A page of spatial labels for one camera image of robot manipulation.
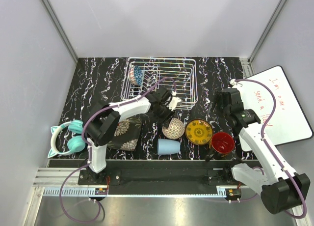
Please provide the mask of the blue patterned bowl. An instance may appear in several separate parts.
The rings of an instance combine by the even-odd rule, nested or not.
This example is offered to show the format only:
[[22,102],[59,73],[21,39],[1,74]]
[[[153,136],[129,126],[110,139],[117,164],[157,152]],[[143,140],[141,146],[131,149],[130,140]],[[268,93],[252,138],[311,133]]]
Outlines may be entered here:
[[143,74],[144,72],[142,67],[133,65],[130,68],[128,79],[133,85],[141,86],[143,82]]

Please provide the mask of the white wire dish rack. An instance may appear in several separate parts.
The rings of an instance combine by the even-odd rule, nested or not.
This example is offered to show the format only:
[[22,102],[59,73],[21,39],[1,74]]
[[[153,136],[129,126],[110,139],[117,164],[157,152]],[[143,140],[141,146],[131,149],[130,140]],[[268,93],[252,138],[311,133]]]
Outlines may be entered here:
[[[140,85],[132,84],[129,74],[134,67],[142,70]],[[124,70],[121,99],[128,100],[146,92],[164,87],[176,89],[176,96],[182,101],[179,110],[191,110],[198,101],[196,61],[185,57],[129,57]]]

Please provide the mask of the black floral square plate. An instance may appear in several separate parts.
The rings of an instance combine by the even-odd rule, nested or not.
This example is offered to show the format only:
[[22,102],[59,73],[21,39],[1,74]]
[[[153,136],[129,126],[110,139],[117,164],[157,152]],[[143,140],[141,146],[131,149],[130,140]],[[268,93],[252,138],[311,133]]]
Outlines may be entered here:
[[139,117],[130,117],[118,123],[113,139],[107,148],[134,151],[140,137],[142,120]]

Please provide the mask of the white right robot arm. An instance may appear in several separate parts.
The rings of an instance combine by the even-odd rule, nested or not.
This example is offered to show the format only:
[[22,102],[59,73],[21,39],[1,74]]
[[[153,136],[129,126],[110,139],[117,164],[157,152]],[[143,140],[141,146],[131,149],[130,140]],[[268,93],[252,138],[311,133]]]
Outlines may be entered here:
[[224,182],[234,185],[239,181],[250,187],[271,214],[301,205],[303,213],[299,218],[304,218],[310,179],[306,174],[298,174],[268,140],[257,114],[244,108],[240,91],[226,88],[216,92],[212,109],[225,117],[233,132],[250,146],[263,168],[263,172],[258,172],[245,163],[236,164],[223,172]]

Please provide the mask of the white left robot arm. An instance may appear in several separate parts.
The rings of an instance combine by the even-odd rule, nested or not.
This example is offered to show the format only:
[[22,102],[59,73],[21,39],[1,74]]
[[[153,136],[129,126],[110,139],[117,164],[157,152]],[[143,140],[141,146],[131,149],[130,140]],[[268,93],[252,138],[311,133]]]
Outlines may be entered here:
[[148,91],[132,99],[116,103],[98,102],[88,119],[83,122],[81,137],[87,143],[89,179],[96,185],[105,181],[106,149],[121,121],[139,114],[152,113],[163,126],[168,127],[175,109],[182,99],[175,91],[164,87]]

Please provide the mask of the light blue plastic cup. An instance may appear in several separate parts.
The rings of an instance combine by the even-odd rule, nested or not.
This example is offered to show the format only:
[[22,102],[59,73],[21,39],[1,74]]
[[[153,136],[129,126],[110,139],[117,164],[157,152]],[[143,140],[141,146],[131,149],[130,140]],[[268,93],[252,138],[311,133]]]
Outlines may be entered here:
[[158,155],[172,155],[180,152],[180,142],[168,139],[158,139],[157,154]]

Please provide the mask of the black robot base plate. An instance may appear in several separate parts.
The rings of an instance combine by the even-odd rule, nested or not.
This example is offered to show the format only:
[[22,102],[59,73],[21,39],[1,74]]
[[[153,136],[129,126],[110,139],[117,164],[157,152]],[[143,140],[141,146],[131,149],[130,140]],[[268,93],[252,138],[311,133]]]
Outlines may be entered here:
[[231,175],[234,160],[107,160],[100,173],[83,160],[51,163],[38,170],[34,182],[63,187],[65,197],[224,198],[239,186]]

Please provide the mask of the beige patterned bowl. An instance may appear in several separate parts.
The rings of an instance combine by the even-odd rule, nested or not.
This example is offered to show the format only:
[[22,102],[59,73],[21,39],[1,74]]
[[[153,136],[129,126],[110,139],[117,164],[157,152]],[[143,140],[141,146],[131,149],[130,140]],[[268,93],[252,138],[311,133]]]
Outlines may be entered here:
[[170,121],[168,128],[162,127],[162,133],[168,139],[179,139],[184,134],[184,123],[177,118],[173,118]]

